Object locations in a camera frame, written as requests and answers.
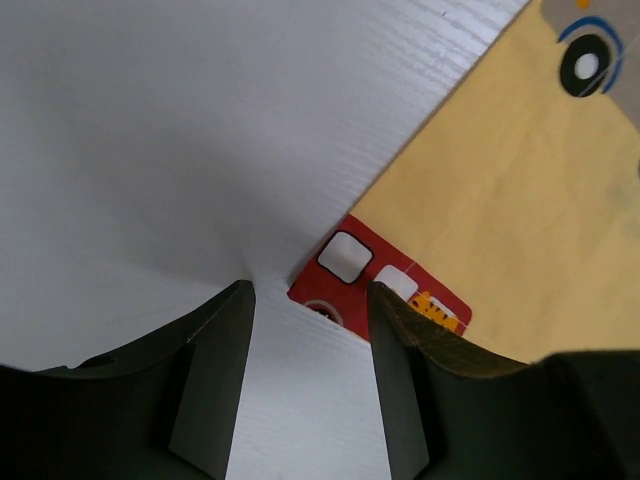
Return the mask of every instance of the tan board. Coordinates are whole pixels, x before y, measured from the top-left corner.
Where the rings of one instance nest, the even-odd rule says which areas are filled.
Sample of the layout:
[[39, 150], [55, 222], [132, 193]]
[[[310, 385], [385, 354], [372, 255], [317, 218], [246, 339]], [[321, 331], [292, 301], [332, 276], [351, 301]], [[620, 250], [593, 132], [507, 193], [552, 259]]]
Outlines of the tan board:
[[[465, 338], [523, 361], [640, 346], [640, 45], [622, 19], [618, 62], [589, 3], [532, 1], [351, 211], [470, 306]], [[605, 25], [558, 41], [562, 15]], [[580, 98], [559, 71], [585, 35], [612, 59]]]

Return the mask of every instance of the blue arc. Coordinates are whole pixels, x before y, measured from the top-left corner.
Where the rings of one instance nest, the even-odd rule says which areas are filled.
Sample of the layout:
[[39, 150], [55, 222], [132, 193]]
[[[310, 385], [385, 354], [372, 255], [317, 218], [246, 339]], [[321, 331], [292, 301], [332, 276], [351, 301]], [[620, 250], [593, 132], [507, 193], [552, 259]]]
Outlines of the blue arc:
[[624, 45], [622, 44], [622, 40], [620, 40], [620, 36], [618, 35], [618, 32], [615, 31], [615, 29], [609, 24], [609, 22], [607, 22], [604, 18], [597, 17], [597, 16], [583, 17], [580, 20], [577, 20], [573, 22], [571, 25], [569, 25], [564, 30], [564, 32], [560, 34], [560, 38], [558, 39], [558, 42], [562, 42], [565, 38], [567, 38], [577, 29], [587, 25], [594, 25], [604, 30], [605, 33], [613, 39], [614, 43], [616, 44], [616, 49], [618, 50], [618, 58], [616, 60], [615, 67], [613, 69], [613, 74], [611, 75], [611, 78], [602, 89], [602, 93], [607, 93], [609, 90], [611, 90], [611, 87], [613, 87], [613, 84], [616, 83], [616, 80], [618, 79], [618, 75], [620, 75], [620, 71], [622, 70], [622, 57], [624, 55]]

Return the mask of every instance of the bus window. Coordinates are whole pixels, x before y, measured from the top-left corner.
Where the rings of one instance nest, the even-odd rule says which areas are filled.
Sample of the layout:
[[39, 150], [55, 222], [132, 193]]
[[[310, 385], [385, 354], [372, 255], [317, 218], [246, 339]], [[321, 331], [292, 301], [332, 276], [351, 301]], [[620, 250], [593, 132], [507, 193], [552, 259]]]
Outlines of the bus window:
[[413, 296], [418, 290], [418, 284], [409, 275], [398, 270], [393, 265], [386, 265], [374, 279], [376, 282], [382, 282], [391, 290], [396, 292], [405, 302]]
[[373, 253], [352, 235], [337, 232], [318, 255], [318, 263], [345, 283], [353, 283]]

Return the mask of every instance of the white circle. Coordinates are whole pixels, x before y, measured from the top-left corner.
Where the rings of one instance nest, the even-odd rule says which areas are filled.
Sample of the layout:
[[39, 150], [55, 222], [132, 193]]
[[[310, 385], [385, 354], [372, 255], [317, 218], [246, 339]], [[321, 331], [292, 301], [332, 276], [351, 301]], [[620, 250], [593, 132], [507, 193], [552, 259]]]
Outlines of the white circle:
[[598, 71], [600, 62], [595, 53], [585, 53], [576, 62], [575, 73], [580, 80], [587, 80], [593, 77]]

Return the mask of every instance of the gray tabletop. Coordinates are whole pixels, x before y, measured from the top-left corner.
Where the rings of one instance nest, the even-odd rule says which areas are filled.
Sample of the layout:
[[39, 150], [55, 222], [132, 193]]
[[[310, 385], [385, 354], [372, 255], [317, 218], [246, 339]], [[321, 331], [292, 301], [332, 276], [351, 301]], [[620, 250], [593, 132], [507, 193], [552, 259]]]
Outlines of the gray tabletop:
[[368, 344], [290, 274], [523, 0], [5, 0], [0, 362], [76, 365], [238, 277], [229, 479], [387, 479]]

